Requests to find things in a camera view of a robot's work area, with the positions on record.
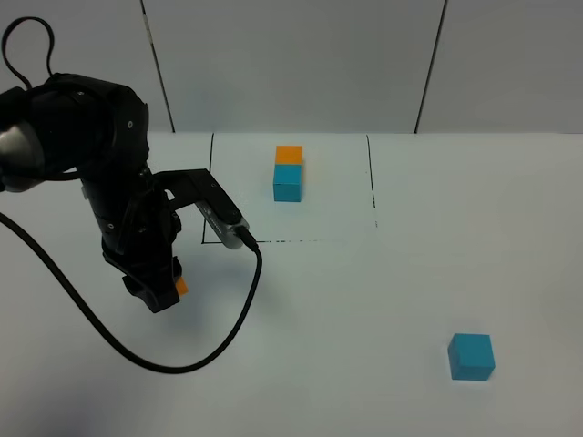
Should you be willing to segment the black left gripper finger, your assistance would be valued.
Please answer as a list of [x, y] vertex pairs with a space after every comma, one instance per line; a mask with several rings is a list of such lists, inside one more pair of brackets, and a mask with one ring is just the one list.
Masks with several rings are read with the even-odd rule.
[[143, 277], [126, 275], [123, 282], [128, 292], [141, 299], [153, 313], [166, 310], [179, 302], [176, 284], [171, 276], [155, 274]]
[[179, 280], [182, 278], [182, 266], [177, 256], [172, 257], [171, 278], [174, 284], [177, 284]]

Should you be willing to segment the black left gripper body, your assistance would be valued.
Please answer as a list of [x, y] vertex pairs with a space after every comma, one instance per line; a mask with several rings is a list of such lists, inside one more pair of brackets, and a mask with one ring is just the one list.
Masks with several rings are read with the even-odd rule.
[[130, 291], [175, 291], [176, 223], [165, 191], [146, 164], [80, 169], [82, 188], [101, 231], [103, 255]]

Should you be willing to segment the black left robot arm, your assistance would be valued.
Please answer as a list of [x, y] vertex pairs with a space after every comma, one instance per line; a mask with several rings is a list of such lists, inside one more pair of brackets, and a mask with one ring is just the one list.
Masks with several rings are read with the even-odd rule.
[[107, 263], [152, 312], [179, 302], [180, 226], [148, 167], [148, 107], [126, 86], [57, 74], [1, 95], [1, 188], [23, 192], [70, 169], [101, 232]]

